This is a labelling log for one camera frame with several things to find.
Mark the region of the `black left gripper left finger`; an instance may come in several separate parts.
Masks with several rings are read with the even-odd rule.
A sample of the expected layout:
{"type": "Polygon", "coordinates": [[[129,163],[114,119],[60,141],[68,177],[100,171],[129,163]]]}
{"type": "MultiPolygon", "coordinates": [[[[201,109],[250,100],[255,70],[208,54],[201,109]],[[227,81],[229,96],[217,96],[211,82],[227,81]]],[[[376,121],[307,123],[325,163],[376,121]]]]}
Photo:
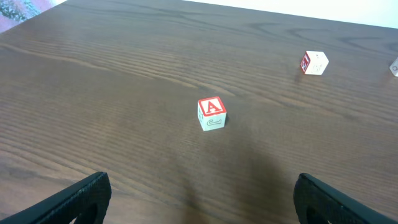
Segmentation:
{"type": "Polygon", "coordinates": [[[1,224],[103,224],[110,199],[107,173],[96,172],[1,224]]]}

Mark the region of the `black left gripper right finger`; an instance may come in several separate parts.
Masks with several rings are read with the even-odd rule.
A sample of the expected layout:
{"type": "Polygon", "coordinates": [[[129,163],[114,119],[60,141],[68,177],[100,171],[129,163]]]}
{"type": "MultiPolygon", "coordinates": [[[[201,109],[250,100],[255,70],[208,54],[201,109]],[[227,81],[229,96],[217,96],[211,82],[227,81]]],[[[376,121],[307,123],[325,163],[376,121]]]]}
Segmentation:
{"type": "Polygon", "coordinates": [[[397,224],[306,173],[296,181],[293,200],[301,224],[397,224]]]}

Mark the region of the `red letter I block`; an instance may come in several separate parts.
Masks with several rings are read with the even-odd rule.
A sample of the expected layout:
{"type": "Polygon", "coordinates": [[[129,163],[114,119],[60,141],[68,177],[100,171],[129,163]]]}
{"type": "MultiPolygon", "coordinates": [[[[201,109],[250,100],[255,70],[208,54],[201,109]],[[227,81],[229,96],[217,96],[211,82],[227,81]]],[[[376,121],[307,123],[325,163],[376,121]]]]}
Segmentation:
{"type": "Polygon", "coordinates": [[[391,63],[389,69],[395,77],[398,77],[398,58],[391,63]]]}

